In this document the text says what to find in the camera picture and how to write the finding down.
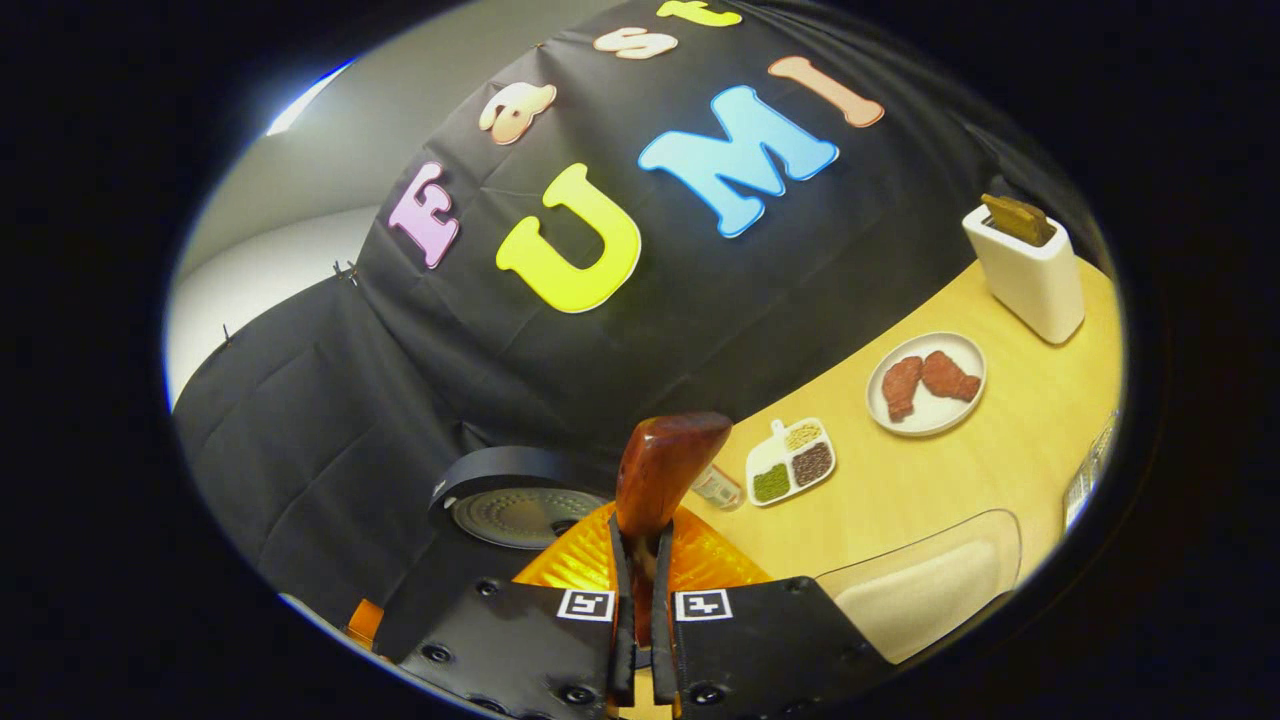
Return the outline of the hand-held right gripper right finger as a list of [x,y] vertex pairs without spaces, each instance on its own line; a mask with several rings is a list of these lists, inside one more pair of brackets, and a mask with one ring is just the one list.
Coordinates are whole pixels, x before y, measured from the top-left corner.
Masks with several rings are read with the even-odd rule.
[[765,579],[689,510],[655,548],[652,693],[673,720],[831,720],[893,674],[815,579]]

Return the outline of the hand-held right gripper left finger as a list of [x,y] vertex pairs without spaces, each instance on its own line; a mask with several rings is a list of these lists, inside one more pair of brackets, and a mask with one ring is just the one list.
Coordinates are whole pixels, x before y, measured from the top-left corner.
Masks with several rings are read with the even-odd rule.
[[512,720],[611,720],[635,701],[636,611],[614,507],[524,569],[458,553],[396,597],[396,665]]

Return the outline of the dark grey rice cooker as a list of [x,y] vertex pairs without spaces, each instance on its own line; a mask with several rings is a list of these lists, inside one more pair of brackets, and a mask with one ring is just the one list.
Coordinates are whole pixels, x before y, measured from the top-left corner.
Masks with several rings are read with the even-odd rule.
[[541,551],[614,498],[614,479],[567,454],[483,448],[457,460],[433,489],[434,536],[458,532],[513,551]]

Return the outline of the brown wooden spoon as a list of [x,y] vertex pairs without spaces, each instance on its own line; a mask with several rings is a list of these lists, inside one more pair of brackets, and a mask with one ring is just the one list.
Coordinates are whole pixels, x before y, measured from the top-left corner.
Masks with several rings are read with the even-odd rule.
[[652,644],[652,597],[660,533],[692,483],[724,446],[733,423],[719,413],[686,413],[640,421],[623,452],[614,516],[628,565],[637,646]]

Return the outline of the small clear glass bottle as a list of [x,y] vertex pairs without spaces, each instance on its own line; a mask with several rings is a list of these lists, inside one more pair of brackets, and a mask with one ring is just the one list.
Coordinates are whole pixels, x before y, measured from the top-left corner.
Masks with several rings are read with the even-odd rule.
[[709,462],[691,484],[690,491],[705,500],[710,506],[724,512],[740,509],[745,501],[745,491],[732,478],[726,475],[714,462]]

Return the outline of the divided white bean dish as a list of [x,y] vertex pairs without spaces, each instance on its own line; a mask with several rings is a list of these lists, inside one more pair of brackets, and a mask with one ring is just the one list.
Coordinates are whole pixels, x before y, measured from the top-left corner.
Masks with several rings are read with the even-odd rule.
[[826,482],[837,468],[829,433],[815,418],[785,425],[771,423],[771,434],[745,460],[748,498],[756,507],[781,503]]

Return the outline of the clear plastic tray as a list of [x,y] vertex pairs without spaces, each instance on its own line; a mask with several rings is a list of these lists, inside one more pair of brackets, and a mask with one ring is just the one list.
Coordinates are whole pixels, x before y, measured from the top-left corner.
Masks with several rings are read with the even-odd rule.
[[1014,588],[1020,566],[1018,519],[995,509],[815,582],[882,657],[902,664]]

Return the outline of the round white plate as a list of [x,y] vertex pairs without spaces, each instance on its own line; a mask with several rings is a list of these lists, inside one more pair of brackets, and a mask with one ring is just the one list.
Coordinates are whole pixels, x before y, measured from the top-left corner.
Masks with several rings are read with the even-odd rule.
[[[905,357],[924,357],[933,351],[946,354],[963,372],[978,379],[974,400],[966,402],[960,398],[943,398],[919,384],[913,396],[913,413],[902,420],[891,420],[888,402],[882,391],[890,368]],[[867,383],[867,407],[873,420],[888,432],[910,437],[934,436],[964,421],[977,409],[986,391],[986,356],[975,342],[951,332],[923,334],[901,343],[879,361]]]

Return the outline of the reddish brown meat piece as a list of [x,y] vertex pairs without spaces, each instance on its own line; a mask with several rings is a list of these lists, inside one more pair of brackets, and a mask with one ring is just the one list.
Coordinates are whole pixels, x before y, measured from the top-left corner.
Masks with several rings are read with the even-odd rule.
[[919,356],[906,356],[884,373],[881,393],[886,411],[892,423],[899,423],[914,413],[914,397],[922,382],[924,360]]
[[922,366],[922,383],[936,397],[969,404],[980,391],[982,379],[964,372],[946,352],[931,352]]

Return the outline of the black backdrop cloth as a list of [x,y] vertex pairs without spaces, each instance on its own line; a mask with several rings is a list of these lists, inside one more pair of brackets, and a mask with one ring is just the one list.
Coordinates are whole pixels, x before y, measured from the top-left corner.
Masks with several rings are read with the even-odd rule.
[[253,319],[175,432],[248,564],[330,623],[434,556],[428,505],[488,447],[611,492],[640,420],[740,421],[966,269],[983,191],[1100,250],[1062,168],[940,63],[815,0],[628,0],[493,76],[416,147],[360,249]]

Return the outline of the white toaster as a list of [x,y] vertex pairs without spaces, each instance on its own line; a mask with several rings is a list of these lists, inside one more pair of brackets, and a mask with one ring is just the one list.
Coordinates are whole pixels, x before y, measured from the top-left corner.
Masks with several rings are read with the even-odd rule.
[[1042,246],[998,229],[984,205],[963,218],[963,228],[989,292],[1044,342],[1061,345],[1083,323],[1085,306],[1070,234],[1056,219],[1046,220],[1053,233]]

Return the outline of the brown toast slice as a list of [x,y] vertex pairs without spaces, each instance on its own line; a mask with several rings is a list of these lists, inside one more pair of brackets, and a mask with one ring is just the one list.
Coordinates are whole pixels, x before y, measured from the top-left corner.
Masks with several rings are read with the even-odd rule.
[[983,193],[980,201],[988,211],[987,224],[1028,246],[1044,247],[1057,229],[1039,208],[1010,196]]

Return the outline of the large ceiling light panel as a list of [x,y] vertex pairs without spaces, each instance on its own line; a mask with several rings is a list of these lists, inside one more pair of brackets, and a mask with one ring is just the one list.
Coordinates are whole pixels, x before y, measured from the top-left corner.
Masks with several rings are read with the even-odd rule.
[[270,122],[264,137],[273,137],[283,135],[289,131],[293,124],[305,114],[311,104],[337,79],[339,78],[352,64],[355,59],[351,58],[338,67],[332,68],[325,76],[316,79],[310,87],[307,87],[298,97],[291,101],[283,110],[280,110]]

